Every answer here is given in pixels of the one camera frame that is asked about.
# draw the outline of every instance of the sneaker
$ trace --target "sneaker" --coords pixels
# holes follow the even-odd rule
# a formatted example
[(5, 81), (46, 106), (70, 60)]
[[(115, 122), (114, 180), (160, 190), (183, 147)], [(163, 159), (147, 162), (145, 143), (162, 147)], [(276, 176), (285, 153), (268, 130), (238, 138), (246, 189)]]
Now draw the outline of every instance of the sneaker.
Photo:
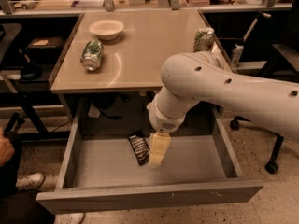
[(54, 224), (80, 224), (85, 217), (85, 213), (60, 214), (55, 216)]
[(17, 181), (17, 188), (18, 191), (21, 190), (30, 190), (30, 189), (39, 189), (40, 186), (45, 181), (45, 176), (42, 173), (35, 173), (32, 175), (28, 175), (23, 179), (18, 179)]

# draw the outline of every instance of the drawer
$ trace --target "drawer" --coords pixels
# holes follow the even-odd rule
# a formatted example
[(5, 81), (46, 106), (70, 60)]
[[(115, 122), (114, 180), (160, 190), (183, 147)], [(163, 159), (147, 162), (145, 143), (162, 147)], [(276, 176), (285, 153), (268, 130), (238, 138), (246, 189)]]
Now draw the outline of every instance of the drawer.
[(81, 98), (57, 187), (37, 200), (53, 214), (98, 212), (242, 203), (263, 187), (261, 180), (243, 178), (218, 108), (203, 102), (171, 133), (160, 167), (138, 165), (127, 138), (142, 130), (149, 141), (153, 130), (146, 105), (152, 97), (115, 94), (99, 118), (87, 116), (90, 97)]

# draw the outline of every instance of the soda can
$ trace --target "soda can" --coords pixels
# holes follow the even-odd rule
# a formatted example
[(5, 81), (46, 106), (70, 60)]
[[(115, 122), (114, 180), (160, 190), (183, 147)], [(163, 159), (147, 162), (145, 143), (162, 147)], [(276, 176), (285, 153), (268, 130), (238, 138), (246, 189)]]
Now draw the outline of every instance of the soda can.
[(86, 44), (81, 55), (81, 64), (88, 71), (95, 71), (101, 66), (101, 58), (104, 52), (104, 46), (100, 40), (94, 39)]
[(214, 29), (211, 27), (199, 28), (195, 34), (193, 52), (212, 51), (214, 45)]

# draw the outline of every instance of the white bowl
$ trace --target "white bowl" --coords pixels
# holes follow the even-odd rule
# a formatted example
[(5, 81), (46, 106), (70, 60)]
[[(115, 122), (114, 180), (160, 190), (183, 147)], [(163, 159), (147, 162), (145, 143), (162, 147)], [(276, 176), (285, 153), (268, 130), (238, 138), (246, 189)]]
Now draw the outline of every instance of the white bowl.
[(113, 40), (119, 36), (124, 24), (118, 20), (100, 20), (90, 25), (90, 32), (101, 40)]

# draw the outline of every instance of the speckled floor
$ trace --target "speckled floor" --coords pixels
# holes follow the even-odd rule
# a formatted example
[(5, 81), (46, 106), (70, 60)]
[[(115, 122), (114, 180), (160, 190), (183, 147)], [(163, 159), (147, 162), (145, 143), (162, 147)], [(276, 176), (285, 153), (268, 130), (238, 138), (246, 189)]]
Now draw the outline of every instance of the speckled floor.
[[(0, 125), (7, 124), (7, 112), (0, 110)], [(213, 204), (174, 208), (152, 208), (116, 212), (87, 213), (83, 224), (150, 224), (150, 223), (241, 223), (295, 224), (299, 220), (299, 146), (286, 140), (278, 156), (279, 169), (270, 175), (264, 165), (272, 152), (275, 136), (252, 123), (241, 123), (239, 131), (231, 131), (233, 114), (224, 112), (222, 119), (246, 179), (261, 179), (262, 190), (247, 203)], [(67, 122), (66, 117), (42, 118), (49, 129)], [(26, 123), (18, 132), (30, 131)], [(61, 129), (69, 129), (65, 124)], [(41, 190), (53, 190), (64, 157), (65, 142), (26, 144), (21, 159), (20, 177), (43, 172), (46, 181)]]

